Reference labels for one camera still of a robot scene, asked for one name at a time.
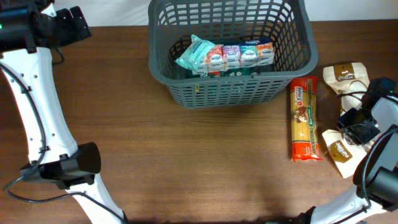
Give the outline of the beige dried mushroom pouch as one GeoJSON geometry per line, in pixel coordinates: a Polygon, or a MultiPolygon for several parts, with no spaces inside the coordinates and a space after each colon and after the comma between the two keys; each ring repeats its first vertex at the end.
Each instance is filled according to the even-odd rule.
{"type": "Polygon", "coordinates": [[[322,133],[330,156],[334,160],[342,178],[351,177],[359,163],[370,151],[376,138],[366,144],[355,144],[348,136],[332,129],[322,133]]]}

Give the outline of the teal wet wipes packet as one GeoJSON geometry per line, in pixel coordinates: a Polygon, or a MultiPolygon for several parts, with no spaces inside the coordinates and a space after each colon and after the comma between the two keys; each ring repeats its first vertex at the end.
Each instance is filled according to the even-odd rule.
{"type": "Polygon", "coordinates": [[[191,41],[189,47],[175,62],[183,68],[197,72],[215,44],[194,34],[191,35],[191,41]]]}

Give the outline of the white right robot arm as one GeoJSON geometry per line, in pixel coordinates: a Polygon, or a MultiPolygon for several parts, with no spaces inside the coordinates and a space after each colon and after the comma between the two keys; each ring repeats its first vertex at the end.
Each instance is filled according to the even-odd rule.
{"type": "Polygon", "coordinates": [[[357,166],[353,186],[331,202],[301,213],[296,223],[360,223],[397,210],[397,93],[386,77],[373,79],[359,109],[350,109],[337,127],[355,143],[377,137],[357,166]]]}

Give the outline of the green Nescafe coffee bag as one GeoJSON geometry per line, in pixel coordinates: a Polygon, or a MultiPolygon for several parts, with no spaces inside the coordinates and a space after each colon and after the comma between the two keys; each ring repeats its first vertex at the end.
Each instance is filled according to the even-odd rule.
{"type": "Polygon", "coordinates": [[[261,72],[273,72],[273,65],[263,65],[256,67],[245,67],[245,68],[235,68],[227,71],[217,71],[217,72],[194,72],[188,73],[189,78],[219,78],[219,77],[233,77],[233,76],[252,76],[259,75],[261,72]]]}

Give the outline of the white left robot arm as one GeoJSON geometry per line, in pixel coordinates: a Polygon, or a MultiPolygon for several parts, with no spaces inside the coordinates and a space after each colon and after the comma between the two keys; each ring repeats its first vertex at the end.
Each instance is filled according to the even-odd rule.
{"type": "Polygon", "coordinates": [[[93,223],[127,223],[101,175],[93,142],[77,144],[53,80],[52,52],[91,36],[81,9],[55,10],[52,1],[1,2],[1,71],[19,109],[28,143],[19,180],[55,184],[93,223]]]}

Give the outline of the multicolour tissue pack bundle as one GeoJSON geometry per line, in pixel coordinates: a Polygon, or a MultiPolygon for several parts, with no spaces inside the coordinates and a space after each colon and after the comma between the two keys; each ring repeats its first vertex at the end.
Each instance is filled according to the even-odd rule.
{"type": "Polygon", "coordinates": [[[221,72],[274,63],[275,51],[269,39],[254,39],[237,45],[215,45],[199,63],[197,72],[221,72]]]}

